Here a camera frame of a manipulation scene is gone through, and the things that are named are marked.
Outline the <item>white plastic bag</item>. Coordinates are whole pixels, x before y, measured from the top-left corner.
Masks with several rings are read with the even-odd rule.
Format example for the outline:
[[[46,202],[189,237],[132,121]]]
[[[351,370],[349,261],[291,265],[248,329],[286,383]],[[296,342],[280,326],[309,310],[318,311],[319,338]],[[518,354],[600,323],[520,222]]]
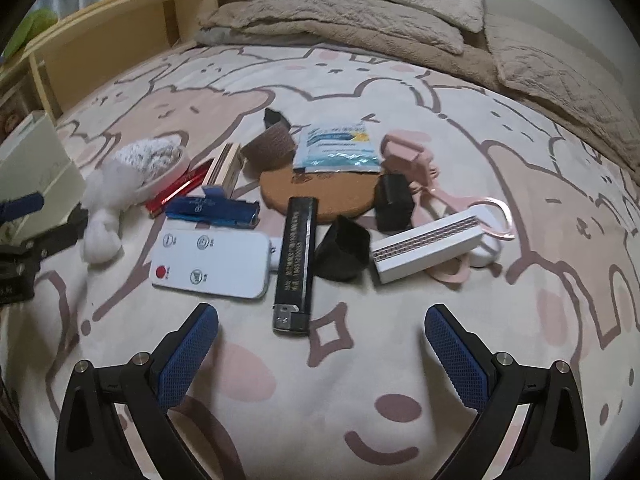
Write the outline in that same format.
[[[186,149],[168,138],[139,140],[108,156],[89,174],[80,200],[88,211],[82,260],[93,266],[112,261],[122,248],[122,213],[160,195],[189,165]]]

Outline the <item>white remote control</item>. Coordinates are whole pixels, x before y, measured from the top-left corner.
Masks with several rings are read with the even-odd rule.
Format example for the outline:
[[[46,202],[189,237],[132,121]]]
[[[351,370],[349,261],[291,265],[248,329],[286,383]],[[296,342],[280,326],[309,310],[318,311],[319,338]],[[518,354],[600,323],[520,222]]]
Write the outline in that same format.
[[[254,300],[267,289],[271,243],[261,232],[165,230],[151,255],[154,286]]]

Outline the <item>black lighter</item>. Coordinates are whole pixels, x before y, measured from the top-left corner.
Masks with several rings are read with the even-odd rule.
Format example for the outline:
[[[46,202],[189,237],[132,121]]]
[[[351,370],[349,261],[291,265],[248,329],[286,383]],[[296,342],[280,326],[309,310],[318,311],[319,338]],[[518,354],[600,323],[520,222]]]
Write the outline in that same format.
[[[273,300],[275,332],[295,336],[309,334],[318,205],[314,197],[288,200]]]

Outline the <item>white shoe box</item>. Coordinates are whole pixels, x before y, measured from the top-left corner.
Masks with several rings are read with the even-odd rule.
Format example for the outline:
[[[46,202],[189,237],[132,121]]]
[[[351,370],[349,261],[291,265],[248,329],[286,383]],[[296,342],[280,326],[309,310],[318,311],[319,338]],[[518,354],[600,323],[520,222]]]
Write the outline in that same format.
[[[85,187],[49,116],[42,110],[30,113],[1,144],[1,199],[7,202],[38,192],[43,207],[2,226],[2,242],[19,243],[57,226],[80,201]]]

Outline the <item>red metallic lighter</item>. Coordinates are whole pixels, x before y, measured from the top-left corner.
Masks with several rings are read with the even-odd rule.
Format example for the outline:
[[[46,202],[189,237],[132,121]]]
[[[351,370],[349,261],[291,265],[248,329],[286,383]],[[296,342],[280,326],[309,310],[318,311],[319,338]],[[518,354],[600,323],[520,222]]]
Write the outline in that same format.
[[[144,204],[151,218],[158,217],[164,210],[166,205],[178,196],[186,195],[198,188],[204,181],[209,167],[212,166],[212,160],[202,162],[194,169],[187,171],[180,178],[164,188],[152,200]]]

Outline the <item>green plush toy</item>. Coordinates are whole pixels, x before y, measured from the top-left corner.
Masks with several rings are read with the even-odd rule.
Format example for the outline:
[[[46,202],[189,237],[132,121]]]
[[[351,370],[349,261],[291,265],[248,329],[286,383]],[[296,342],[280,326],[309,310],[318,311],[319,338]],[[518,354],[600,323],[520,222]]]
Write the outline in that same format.
[[[2,60],[7,61],[9,58],[22,47],[25,47],[29,41],[32,41],[45,30],[52,27],[58,22],[58,14],[50,9],[42,8],[30,11],[15,29],[8,44],[2,52]]]

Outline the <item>blue metallic box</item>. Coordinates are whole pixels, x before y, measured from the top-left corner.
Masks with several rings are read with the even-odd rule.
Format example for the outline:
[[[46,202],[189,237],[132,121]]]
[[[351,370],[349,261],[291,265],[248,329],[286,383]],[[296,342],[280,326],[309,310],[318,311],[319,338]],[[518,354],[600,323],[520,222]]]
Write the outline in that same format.
[[[238,229],[254,229],[258,225],[259,213],[258,202],[232,200],[218,194],[179,196],[165,207],[169,219]]]

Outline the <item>wooden shelf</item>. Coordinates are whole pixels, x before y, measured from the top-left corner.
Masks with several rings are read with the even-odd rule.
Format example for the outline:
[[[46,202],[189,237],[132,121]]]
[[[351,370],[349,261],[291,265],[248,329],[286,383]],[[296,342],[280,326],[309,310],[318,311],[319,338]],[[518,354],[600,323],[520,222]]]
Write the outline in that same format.
[[[1,67],[1,118],[52,119],[148,58],[191,41],[198,19],[243,0],[102,0],[63,18]]]

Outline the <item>beige striped small box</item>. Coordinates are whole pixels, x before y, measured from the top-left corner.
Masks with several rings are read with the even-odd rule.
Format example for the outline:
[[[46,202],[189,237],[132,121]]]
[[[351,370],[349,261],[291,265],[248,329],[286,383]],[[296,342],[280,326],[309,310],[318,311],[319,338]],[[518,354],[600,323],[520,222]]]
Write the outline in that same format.
[[[242,168],[241,144],[227,143],[208,168],[202,182],[204,195],[230,198]]]

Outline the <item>white round case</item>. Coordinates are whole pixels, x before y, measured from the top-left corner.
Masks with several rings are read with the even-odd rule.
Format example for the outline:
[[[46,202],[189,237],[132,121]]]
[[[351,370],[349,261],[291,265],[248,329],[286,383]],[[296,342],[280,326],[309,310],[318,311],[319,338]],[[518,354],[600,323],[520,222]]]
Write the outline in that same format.
[[[491,229],[498,230],[502,227],[501,220],[497,217],[498,209],[488,205],[475,205],[470,208],[473,214],[486,223]],[[471,268],[487,268],[495,263],[502,252],[502,241],[484,234],[480,242],[469,252],[469,264]]]

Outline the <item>white striped box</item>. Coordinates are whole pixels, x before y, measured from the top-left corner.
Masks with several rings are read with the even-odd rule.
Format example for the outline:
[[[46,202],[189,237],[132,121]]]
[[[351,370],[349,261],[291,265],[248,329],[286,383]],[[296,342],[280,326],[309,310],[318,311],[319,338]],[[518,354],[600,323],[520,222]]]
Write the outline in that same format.
[[[483,235],[480,220],[472,212],[458,212],[372,242],[370,258],[382,284],[459,259],[456,274],[433,274],[442,283],[459,285],[470,276],[468,253]]]

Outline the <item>brown tape roll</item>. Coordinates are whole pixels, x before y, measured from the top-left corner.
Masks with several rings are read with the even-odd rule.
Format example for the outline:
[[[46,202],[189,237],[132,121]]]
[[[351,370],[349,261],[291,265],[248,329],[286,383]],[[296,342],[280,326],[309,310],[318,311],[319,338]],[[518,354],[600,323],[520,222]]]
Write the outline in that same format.
[[[250,143],[241,148],[241,153],[255,172],[279,169],[287,165],[296,151],[296,143],[288,128],[275,124],[267,128]]]

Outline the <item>black plastic cap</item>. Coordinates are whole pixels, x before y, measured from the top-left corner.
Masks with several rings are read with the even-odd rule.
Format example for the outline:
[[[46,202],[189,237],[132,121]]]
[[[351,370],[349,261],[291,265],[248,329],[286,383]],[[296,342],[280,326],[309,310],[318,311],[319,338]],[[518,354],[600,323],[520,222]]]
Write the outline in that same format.
[[[337,216],[314,252],[314,274],[334,282],[358,278],[369,265],[369,231],[344,216]]]

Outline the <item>black square cup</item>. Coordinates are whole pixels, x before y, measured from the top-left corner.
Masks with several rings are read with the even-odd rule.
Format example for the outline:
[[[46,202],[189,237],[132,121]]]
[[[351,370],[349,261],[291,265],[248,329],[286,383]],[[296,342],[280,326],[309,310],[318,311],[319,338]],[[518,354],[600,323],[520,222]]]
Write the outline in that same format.
[[[414,201],[407,178],[403,174],[382,174],[374,188],[373,207],[380,232],[397,233],[408,229]]]

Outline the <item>round cork coaster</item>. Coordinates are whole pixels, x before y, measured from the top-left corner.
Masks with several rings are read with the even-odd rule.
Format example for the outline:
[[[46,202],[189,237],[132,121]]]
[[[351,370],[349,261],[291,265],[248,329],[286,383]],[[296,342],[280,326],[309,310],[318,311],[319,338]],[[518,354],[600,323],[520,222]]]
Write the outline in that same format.
[[[259,177],[262,201],[280,214],[286,214],[291,197],[318,200],[318,222],[331,223],[337,216],[357,218],[373,207],[379,174],[326,172],[305,174],[291,165],[264,171]]]

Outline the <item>pink clip holder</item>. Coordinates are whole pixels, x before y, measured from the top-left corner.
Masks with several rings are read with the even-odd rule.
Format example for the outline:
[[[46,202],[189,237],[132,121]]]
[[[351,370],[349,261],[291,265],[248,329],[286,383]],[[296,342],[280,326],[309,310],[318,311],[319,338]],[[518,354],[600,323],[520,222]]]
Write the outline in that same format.
[[[503,200],[498,200],[495,197],[457,197],[445,192],[437,183],[439,170],[434,165],[434,155],[425,146],[414,142],[404,134],[391,132],[384,136],[381,152],[383,168],[386,172],[403,174],[409,182],[414,201],[411,217],[412,228],[450,216],[450,214],[472,212],[470,208],[475,205],[488,205],[498,209],[497,217],[501,220],[502,227],[494,230],[480,221],[484,234],[501,240],[502,248],[505,242],[514,240],[515,228],[509,206]],[[435,273],[456,274],[459,266],[460,260],[456,259],[424,272],[433,278]]]

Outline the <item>blue white sachet packet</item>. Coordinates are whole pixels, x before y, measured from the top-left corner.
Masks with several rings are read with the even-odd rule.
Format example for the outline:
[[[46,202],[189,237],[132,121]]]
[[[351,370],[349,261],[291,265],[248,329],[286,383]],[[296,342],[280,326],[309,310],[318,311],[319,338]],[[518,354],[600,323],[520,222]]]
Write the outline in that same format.
[[[305,174],[377,174],[381,163],[362,122],[330,122],[303,130],[293,169]]]

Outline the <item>beige right pillow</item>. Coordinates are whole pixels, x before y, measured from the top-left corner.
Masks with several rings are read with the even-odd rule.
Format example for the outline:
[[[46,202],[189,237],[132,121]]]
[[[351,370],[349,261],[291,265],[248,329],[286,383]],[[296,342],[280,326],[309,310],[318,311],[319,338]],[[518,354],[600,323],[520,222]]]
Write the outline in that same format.
[[[504,86],[562,110],[630,168],[639,168],[639,123],[607,70],[567,42],[514,18],[487,14],[484,32]]]

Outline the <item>beige folded blanket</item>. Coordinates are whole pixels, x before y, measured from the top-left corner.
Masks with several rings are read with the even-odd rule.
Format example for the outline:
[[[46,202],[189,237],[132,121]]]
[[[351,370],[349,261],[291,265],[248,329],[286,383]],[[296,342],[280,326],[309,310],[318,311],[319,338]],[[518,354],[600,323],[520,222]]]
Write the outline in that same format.
[[[227,3],[198,20],[198,44],[340,44],[438,70],[504,94],[556,120],[638,177],[588,127],[544,101],[504,86],[487,47],[467,44],[459,29],[424,11],[383,0],[254,0]]]

